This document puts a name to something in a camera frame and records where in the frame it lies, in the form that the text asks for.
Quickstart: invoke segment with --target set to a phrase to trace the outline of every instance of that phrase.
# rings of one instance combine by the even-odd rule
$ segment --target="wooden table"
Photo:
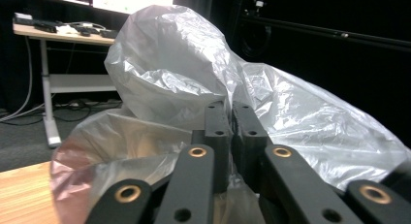
[[[59,223],[49,162],[0,173],[0,223]]]
[[[42,57],[42,81],[43,95],[45,98],[46,115],[43,120],[46,127],[47,143],[50,148],[61,145],[60,135],[55,124],[52,112],[52,93],[91,92],[91,91],[115,91],[109,75],[67,75],[50,74],[47,62],[47,41],[68,42],[76,44],[98,45],[109,47],[114,39],[103,38],[96,34],[90,37],[82,37],[78,34],[48,33],[35,29],[33,26],[14,24],[15,34],[26,36],[40,41]]]

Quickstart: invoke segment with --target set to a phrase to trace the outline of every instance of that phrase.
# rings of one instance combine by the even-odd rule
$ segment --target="white desk leg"
[[[46,116],[43,117],[43,121],[45,122],[45,126],[46,126],[48,147],[56,148],[61,145],[61,140],[58,134],[57,125],[55,124],[55,120],[52,114],[46,40],[40,40],[40,49],[42,53],[43,95],[45,97],[45,109],[46,109]]]

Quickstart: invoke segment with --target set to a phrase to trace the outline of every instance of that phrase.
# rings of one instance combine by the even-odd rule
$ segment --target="gray carpet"
[[[104,109],[92,109],[97,113]],[[88,111],[57,110],[54,115],[66,120],[85,117]],[[8,122],[14,124],[31,123],[42,119],[41,114],[27,116]],[[56,118],[56,124],[63,141],[82,120],[68,122]],[[51,159],[53,149],[48,148],[46,130],[43,121],[31,125],[6,125],[0,123],[0,172],[43,163]]]

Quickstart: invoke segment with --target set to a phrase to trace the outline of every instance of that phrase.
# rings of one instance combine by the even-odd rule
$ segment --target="wooden tabletop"
[[[60,33],[48,33],[35,29],[33,26],[13,24],[13,30],[15,34],[28,36],[34,39],[45,39],[56,42],[70,42],[81,43],[91,45],[110,46],[114,43],[114,39],[103,38],[97,34],[90,34],[89,37],[83,37],[79,34],[60,34]]]
[[[59,223],[49,162],[0,173],[0,223]]]

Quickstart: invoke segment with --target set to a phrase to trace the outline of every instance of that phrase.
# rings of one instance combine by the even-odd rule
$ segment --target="plastic bag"
[[[170,173],[214,101],[225,101],[228,112],[233,101],[252,106],[275,144],[298,150],[324,181],[343,190],[352,180],[379,181],[411,159],[373,117],[316,85],[243,61],[188,8],[150,6],[130,15],[105,65],[129,112],[88,118],[56,150],[52,192],[63,223],[84,221],[105,189],[123,178],[154,182]],[[240,176],[232,175],[231,184],[215,198],[214,220],[264,222]]]

